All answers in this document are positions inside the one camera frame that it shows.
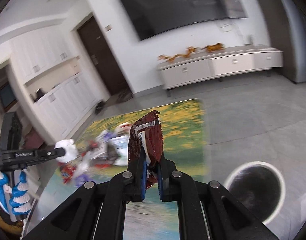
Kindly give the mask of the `left hand blue white glove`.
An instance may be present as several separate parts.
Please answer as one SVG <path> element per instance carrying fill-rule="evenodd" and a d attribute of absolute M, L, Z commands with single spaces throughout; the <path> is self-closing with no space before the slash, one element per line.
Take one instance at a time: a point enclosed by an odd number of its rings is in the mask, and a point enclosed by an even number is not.
<path fill-rule="evenodd" d="M 6 214 L 10 214 L 7 204 L 15 216 L 27 215 L 30 212 L 31 204 L 28 190 L 29 184 L 24 171 L 19 174 L 19 181 L 14 187 L 9 186 L 7 174 L 0 172 L 0 207 Z"/>

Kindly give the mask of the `brown jacket left forearm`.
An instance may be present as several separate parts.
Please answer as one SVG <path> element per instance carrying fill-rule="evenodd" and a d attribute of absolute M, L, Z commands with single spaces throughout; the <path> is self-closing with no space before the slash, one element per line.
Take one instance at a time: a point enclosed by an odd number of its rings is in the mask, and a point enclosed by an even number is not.
<path fill-rule="evenodd" d="M 0 228 L 9 239 L 20 239 L 23 232 L 23 221 L 12 222 L 10 216 L 0 207 Z"/>

